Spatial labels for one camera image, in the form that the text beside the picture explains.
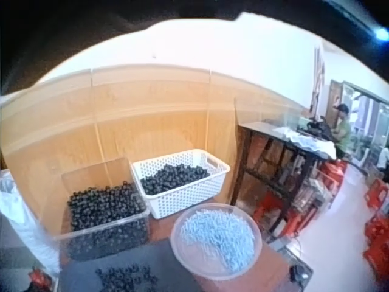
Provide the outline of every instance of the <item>white plastic bag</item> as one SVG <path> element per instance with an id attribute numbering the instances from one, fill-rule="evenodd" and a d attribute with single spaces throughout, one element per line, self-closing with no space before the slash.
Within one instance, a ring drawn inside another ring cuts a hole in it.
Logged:
<path id="1" fill-rule="evenodd" d="M 59 273 L 58 244 L 31 213 L 8 169 L 1 170 L 0 191 L 0 212 L 45 269 L 52 274 Z"/>

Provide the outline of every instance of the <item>light blue small part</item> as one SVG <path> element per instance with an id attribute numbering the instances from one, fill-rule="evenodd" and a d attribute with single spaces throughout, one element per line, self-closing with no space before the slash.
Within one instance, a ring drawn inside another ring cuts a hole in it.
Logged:
<path id="1" fill-rule="evenodd" d="M 181 228 L 186 244 L 200 243 L 211 259 L 221 258 L 232 273 L 244 269 L 255 253 L 255 237 L 241 217 L 222 210 L 200 210 Z"/>

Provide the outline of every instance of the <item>clear plastic container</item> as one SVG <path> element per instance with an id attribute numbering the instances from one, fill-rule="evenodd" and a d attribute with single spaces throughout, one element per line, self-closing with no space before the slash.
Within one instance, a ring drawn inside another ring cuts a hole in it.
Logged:
<path id="1" fill-rule="evenodd" d="M 70 194 L 84 191 L 88 187 L 115 187 L 124 181 L 133 184 L 126 158 L 78 169 L 63 175 L 62 179 Z M 70 260 L 85 261 L 106 257 L 148 242 L 150 207 L 134 184 L 132 193 L 139 199 L 138 214 L 79 231 L 72 231 L 71 213 L 66 208 L 62 235 L 55 237 L 60 243 L 62 265 Z"/>
<path id="2" fill-rule="evenodd" d="M 181 228 L 185 221 L 200 210 L 222 210 L 227 213 L 233 213 L 247 221 L 255 237 L 255 252 L 245 268 L 232 273 L 224 266 L 221 258 L 210 258 L 199 245 L 187 245 L 181 239 Z M 231 280 L 251 269 L 258 260 L 263 244 L 260 229 L 249 215 L 237 207 L 218 203 L 200 204 L 183 212 L 174 224 L 170 242 L 176 258 L 187 270 L 214 281 Z"/>

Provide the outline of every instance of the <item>black table surface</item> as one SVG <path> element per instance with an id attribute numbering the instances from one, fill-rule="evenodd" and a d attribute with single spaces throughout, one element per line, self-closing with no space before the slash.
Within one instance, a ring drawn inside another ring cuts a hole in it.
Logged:
<path id="1" fill-rule="evenodd" d="M 322 153 L 322 152 L 318 152 L 318 151 L 310 151 L 310 149 L 301 147 L 300 145 L 297 145 L 297 144 L 291 142 L 284 134 L 279 133 L 277 131 L 274 131 L 275 129 L 281 128 L 281 127 L 277 127 L 277 126 L 271 125 L 269 123 L 264 123 L 264 122 L 242 123 L 242 124 L 239 124 L 239 127 L 256 132 L 256 133 L 258 133 L 262 136 L 265 136 L 267 138 L 275 139 L 277 141 L 285 143 L 288 146 L 294 147 L 301 152 L 314 155 L 318 159 L 321 159 L 321 160 L 331 159 L 329 157 L 329 155 L 327 155 L 326 153 Z"/>

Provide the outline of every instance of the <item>white floor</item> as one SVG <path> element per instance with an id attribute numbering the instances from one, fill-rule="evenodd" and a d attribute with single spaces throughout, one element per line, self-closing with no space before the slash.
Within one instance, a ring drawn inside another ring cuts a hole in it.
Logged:
<path id="1" fill-rule="evenodd" d="M 314 270 L 305 292 L 375 291 L 373 271 L 362 257 L 364 224 L 373 215 L 366 190 L 363 176 L 349 165 L 332 208 L 289 245 Z"/>

